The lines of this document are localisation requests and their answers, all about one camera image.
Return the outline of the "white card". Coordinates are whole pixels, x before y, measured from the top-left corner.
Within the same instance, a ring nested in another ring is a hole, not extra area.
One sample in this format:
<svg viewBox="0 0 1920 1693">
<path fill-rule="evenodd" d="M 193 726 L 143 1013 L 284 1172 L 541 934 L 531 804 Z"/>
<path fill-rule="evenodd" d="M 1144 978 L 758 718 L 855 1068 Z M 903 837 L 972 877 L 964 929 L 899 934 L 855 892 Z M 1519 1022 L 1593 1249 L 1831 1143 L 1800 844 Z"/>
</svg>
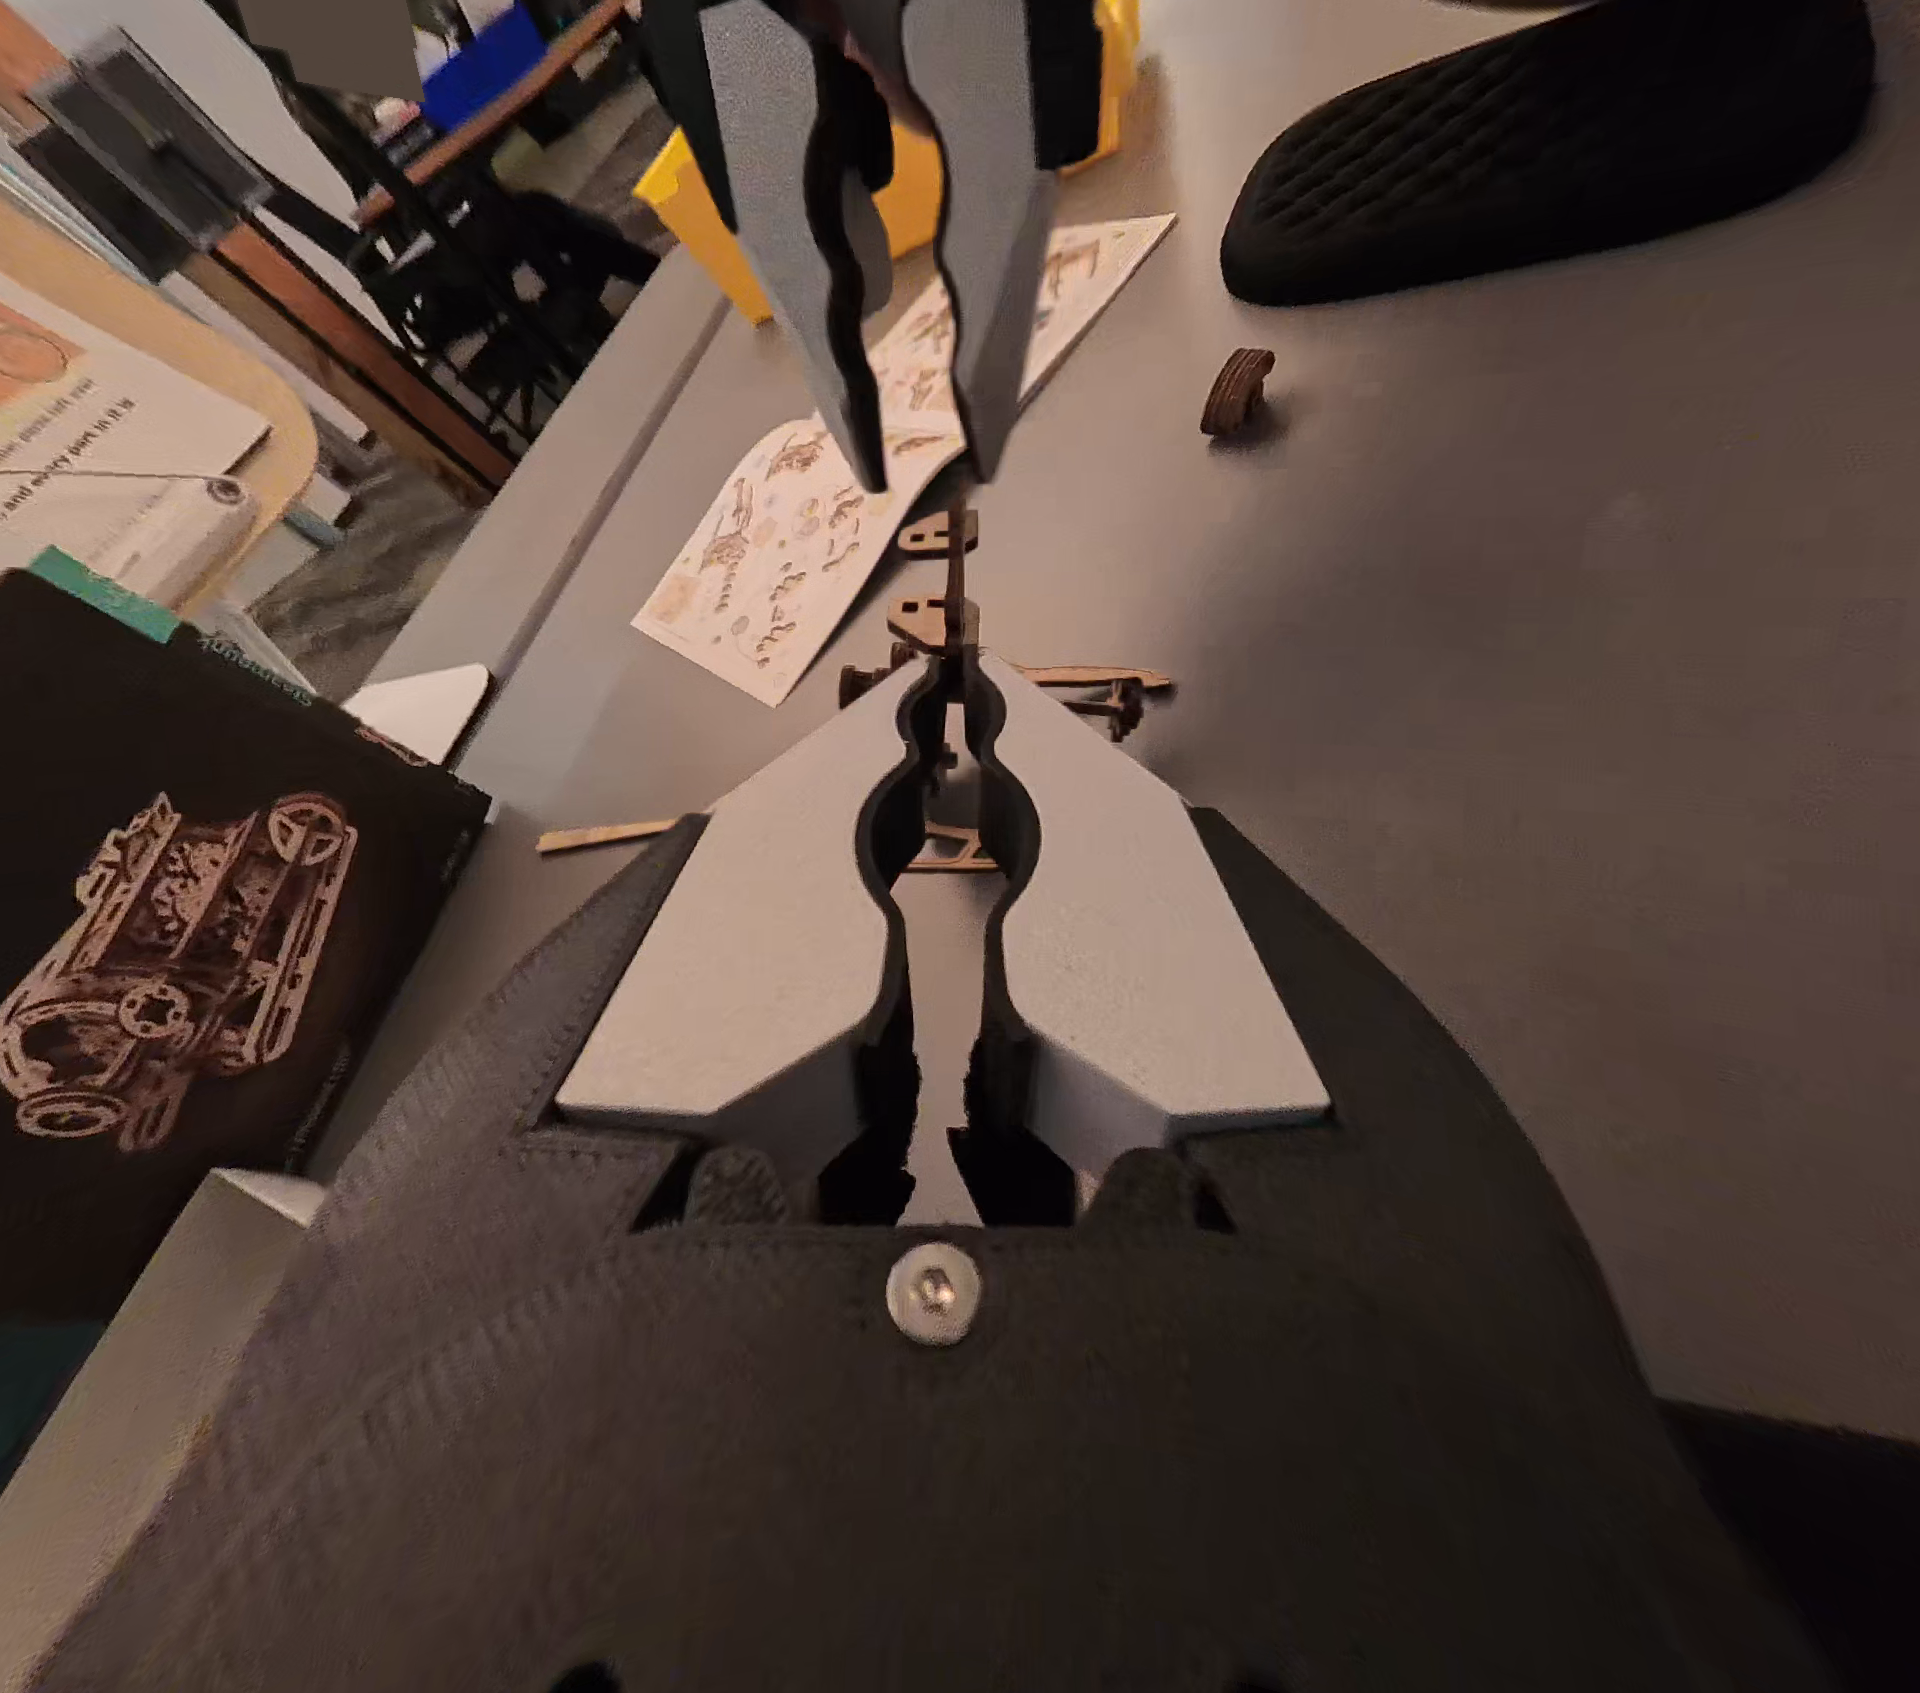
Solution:
<svg viewBox="0 0 1920 1693">
<path fill-rule="evenodd" d="M 421 765 L 450 765 L 495 695 L 481 662 L 375 679 L 346 697 L 346 714 L 376 740 Z"/>
</svg>

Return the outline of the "beige round table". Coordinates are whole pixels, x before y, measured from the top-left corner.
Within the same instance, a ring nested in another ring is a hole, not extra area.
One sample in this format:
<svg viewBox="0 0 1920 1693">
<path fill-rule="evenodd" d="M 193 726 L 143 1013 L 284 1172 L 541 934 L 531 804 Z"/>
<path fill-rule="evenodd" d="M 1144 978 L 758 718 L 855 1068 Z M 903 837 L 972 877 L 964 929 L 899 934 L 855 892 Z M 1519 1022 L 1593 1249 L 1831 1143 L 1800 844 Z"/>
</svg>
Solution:
<svg viewBox="0 0 1920 1693">
<path fill-rule="evenodd" d="M 231 591 L 246 560 L 303 503 L 320 475 L 320 428 L 300 391 L 246 347 L 187 314 L 162 291 L 125 275 L 37 209 L 3 199 L 3 278 L 30 288 L 108 336 L 261 410 L 267 437 L 235 468 L 261 503 L 246 551 L 180 609 Z"/>
</svg>

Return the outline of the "black model kit box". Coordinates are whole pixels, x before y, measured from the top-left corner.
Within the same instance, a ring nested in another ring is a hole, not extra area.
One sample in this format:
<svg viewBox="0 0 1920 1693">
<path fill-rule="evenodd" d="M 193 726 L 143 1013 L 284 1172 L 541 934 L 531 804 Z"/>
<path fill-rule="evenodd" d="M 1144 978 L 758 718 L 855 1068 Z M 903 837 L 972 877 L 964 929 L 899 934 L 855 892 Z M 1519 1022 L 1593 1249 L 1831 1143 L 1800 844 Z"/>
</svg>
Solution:
<svg viewBox="0 0 1920 1693">
<path fill-rule="evenodd" d="M 3 574 L 3 1325 L 108 1321 L 213 1170 L 297 1178 L 490 794 Z"/>
</svg>

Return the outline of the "yellow storage bin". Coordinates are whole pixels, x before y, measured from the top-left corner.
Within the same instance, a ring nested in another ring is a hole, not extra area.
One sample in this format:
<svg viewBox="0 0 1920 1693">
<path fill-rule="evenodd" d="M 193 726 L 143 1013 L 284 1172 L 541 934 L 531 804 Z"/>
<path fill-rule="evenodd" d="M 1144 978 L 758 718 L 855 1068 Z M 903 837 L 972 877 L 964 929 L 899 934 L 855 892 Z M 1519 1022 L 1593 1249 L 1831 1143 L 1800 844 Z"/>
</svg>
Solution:
<svg viewBox="0 0 1920 1693">
<path fill-rule="evenodd" d="M 1089 171 L 1091 162 L 1121 151 L 1122 102 L 1138 83 L 1138 0 L 1098 0 L 1098 28 L 1105 37 L 1100 141 L 1089 160 L 1070 165 L 1070 176 Z M 772 318 L 758 273 L 750 269 L 735 234 L 725 224 L 721 204 L 709 193 L 709 184 L 680 129 L 651 162 L 635 193 L 692 251 L 692 259 L 709 269 L 709 275 L 725 288 L 731 305 L 750 326 Z M 936 235 L 941 202 L 945 162 L 936 141 L 893 123 L 893 177 L 876 193 L 893 259 L 924 248 Z"/>
</svg>

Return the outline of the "small wooden gear wheel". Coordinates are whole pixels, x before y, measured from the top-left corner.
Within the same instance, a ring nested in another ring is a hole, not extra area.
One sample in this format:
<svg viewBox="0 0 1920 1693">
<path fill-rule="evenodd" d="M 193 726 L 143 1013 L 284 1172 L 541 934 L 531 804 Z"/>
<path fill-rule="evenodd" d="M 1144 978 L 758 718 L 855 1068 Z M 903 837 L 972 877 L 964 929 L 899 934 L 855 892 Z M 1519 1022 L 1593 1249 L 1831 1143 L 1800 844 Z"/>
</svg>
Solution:
<svg viewBox="0 0 1920 1693">
<path fill-rule="evenodd" d="M 1269 376 L 1274 371 L 1274 353 L 1265 347 L 1241 347 L 1223 356 L 1214 376 L 1199 431 L 1208 441 L 1247 441 L 1269 422 Z"/>
</svg>

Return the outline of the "black office chair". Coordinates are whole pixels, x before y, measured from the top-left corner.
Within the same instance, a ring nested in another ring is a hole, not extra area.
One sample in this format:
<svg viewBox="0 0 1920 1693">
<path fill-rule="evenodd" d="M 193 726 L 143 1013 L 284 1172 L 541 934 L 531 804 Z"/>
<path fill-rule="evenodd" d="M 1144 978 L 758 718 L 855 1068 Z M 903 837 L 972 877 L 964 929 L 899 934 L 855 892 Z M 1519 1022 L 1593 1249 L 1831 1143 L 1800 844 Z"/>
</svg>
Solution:
<svg viewBox="0 0 1920 1693">
<path fill-rule="evenodd" d="M 609 288 L 645 288 L 662 257 L 555 193 L 454 177 L 450 235 L 375 220 L 346 269 L 401 347 L 513 457 L 601 350 Z"/>
</svg>

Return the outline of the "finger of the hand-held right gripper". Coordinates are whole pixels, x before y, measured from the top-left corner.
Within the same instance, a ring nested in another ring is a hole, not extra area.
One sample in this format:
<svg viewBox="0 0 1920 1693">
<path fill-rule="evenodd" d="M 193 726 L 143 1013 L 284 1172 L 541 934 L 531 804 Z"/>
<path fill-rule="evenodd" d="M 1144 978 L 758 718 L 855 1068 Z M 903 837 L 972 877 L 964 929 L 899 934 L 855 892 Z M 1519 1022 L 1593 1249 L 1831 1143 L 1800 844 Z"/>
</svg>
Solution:
<svg viewBox="0 0 1920 1693">
<path fill-rule="evenodd" d="M 903 61 L 945 165 L 936 269 L 953 405 L 972 477 L 993 480 L 1021 410 L 1059 202 L 1059 176 L 1038 162 L 1028 0 L 906 0 Z"/>
<path fill-rule="evenodd" d="M 789 335 L 818 410 L 867 492 L 889 480 L 867 322 L 893 295 L 880 186 L 893 121 L 832 0 L 700 10 L 735 242 Z"/>
</svg>

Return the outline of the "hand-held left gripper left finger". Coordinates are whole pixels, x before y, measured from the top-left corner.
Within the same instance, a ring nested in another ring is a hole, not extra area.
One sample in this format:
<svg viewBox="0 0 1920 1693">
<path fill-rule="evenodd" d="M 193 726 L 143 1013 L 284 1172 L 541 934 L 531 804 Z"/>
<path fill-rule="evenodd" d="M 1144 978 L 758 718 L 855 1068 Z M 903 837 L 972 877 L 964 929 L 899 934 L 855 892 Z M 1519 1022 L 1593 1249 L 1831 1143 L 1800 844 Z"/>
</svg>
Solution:
<svg viewBox="0 0 1920 1693">
<path fill-rule="evenodd" d="M 828 1222 L 903 1219 L 923 1068 L 893 881 L 945 712 L 941 662 L 908 659 L 697 820 L 564 1123 L 741 1147 Z"/>
</svg>

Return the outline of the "wooden model frame with wheels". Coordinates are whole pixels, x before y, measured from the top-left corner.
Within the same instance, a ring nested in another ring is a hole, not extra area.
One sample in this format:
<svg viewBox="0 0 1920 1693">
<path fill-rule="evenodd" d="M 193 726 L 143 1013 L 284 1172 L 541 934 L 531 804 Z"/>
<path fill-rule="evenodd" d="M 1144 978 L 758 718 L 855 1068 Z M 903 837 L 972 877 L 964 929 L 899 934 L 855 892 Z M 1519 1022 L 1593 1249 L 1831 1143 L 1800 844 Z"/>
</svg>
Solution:
<svg viewBox="0 0 1920 1693">
<path fill-rule="evenodd" d="M 855 662 L 840 669 L 837 708 L 848 712 L 855 697 L 862 697 L 888 675 L 908 669 L 915 659 L 923 659 L 916 648 L 893 643 L 883 669 L 855 669 Z M 1100 718 L 1117 745 L 1138 728 L 1152 697 L 1169 697 L 1177 691 L 1173 675 L 1146 669 L 1015 669 L 1015 670 L 1021 670 L 1034 687 L 1063 691 L 1074 714 Z"/>
</svg>

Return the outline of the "wooden strip with two tabs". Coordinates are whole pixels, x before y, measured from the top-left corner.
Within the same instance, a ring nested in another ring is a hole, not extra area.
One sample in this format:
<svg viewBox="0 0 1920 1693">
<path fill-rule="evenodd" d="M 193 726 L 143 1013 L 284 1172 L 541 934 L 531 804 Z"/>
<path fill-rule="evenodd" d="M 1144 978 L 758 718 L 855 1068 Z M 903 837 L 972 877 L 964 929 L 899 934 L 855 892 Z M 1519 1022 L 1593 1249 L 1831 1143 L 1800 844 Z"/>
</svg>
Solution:
<svg viewBox="0 0 1920 1693">
<path fill-rule="evenodd" d="M 936 789 L 956 767 L 949 714 L 968 712 L 981 655 L 976 600 L 968 596 L 968 556 L 976 551 L 972 498 L 959 492 L 949 507 L 908 519 L 899 532 L 899 556 L 923 572 L 936 572 L 941 585 L 889 600 L 888 630 L 903 643 L 893 662 L 924 655 L 936 675 L 933 695 L 915 708 L 923 737 L 923 774 Z"/>
</svg>

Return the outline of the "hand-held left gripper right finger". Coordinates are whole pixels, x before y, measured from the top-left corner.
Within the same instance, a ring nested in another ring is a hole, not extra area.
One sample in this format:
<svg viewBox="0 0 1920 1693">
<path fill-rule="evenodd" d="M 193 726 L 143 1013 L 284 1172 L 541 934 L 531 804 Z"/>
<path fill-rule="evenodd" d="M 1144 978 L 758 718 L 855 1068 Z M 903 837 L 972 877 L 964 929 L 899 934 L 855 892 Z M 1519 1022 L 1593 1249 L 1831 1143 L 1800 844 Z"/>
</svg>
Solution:
<svg viewBox="0 0 1920 1693">
<path fill-rule="evenodd" d="M 968 670 L 982 929 L 953 1165 L 982 1228 L 1070 1228 L 1126 1154 L 1324 1123 L 1328 1086 L 1190 801 L 995 652 Z"/>
</svg>

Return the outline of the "printed instruction sheet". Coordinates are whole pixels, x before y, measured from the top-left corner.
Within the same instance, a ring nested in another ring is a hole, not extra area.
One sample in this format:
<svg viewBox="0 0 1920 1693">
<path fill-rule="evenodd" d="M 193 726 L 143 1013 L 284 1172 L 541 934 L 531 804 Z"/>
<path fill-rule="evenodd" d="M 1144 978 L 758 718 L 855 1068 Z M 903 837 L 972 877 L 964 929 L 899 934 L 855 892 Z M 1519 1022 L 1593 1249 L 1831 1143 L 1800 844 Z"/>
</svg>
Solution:
<svg viewBox="0 0 1920 1693">
<path fill-rule="evenodd" d="M 635 618 L 763 708 L 782 708 L 880 572 L 924 484 L 964 457 L 941 278 L 872 347 L 888 488 L 862 492 L 820 414 L 763 435 Z"/>
</svg>

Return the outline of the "white printed poster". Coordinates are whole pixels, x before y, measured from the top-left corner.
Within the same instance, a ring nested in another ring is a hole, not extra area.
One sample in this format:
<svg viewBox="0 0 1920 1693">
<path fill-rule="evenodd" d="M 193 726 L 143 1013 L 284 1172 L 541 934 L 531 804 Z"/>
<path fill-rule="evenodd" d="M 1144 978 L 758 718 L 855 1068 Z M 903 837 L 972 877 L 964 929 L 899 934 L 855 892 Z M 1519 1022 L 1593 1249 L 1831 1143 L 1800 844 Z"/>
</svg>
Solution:
<svg viewBox="0 0 1920 1693">
<path fill-rule="evenodd" d="M 3 278 L 3 572 L 87 561 L 180 477 L 236 477 L 267 419 Z"/>
</svg>

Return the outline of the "blue plastic bin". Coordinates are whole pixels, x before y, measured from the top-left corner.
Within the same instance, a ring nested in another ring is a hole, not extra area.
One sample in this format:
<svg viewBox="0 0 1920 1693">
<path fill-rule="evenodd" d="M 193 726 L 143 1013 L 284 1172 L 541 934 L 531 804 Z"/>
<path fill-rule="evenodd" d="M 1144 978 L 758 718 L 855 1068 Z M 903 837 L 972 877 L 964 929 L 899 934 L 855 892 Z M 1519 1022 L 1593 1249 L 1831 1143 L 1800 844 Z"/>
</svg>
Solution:
<svg viewBox="0 0 1920 1693">
<path fill-rule="evenodd" d="M 495 97 L 513 94 L 541 61 L 543 33 L 531 10 L 513 0 L 490 28 L 476 32 L 434 68 L 425 72 L 421 114 L 443 136 L 476 121 Z"/>
</svg>

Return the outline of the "teal book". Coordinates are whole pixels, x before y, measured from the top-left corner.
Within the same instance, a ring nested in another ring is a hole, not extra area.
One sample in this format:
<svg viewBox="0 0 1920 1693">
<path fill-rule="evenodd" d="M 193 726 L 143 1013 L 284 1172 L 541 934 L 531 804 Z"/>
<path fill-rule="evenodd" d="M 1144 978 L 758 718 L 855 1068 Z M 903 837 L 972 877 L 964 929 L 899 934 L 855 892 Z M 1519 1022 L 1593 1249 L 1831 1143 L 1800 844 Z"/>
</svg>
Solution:
<svg viewBox="0 0 1920 1693">
<path fill-rule="evenodd" d="M 174 609 L 134 593 L 117 577 L 99 574 L 95 565 L 87 565 L 83 560 L 57 551 L 57 546 L 44 546 L 25 572 L 37 574 L 39 582 L 87 600 L 95 613 L 134 630 L 138 635 L 143 635 L 153 643 L 171 643 L 171 639 L 201 643 L 205 639 L 205 633 L 200 624 L 182 621 Z"/>
</svg>

